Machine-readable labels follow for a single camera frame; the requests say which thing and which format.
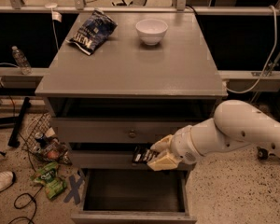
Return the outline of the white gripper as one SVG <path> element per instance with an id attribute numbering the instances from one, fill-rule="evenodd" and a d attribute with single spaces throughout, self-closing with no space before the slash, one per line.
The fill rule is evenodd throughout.
<path id="1" fill-rule="evenodd" d="M 188 125 L 179 129 L 174 135 L 168 134 L 153 144 L 150 149 L 160 152 L 160 154 L 149 161 L 147 165 L 153 171 L 161 171 L 177 168 L 179 158 L 187 165 L 200 161 L 203 155 L 198 152 L 192 142 L 191 128 L 192 126 Z"/>

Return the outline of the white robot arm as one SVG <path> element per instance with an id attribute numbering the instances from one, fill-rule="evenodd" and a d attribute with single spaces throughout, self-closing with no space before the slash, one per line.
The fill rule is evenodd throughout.
<path id="1" fill-rule="evenodd" d="M 280 158 L 280 122 L 254 106 L 229 100 L 217 106 L 214 116 L 188 125 L 152 145 L 158 153 L 147 165 L 154 171 L 192 165 L 211 153 L 226 153 L 250 145 Z"/>

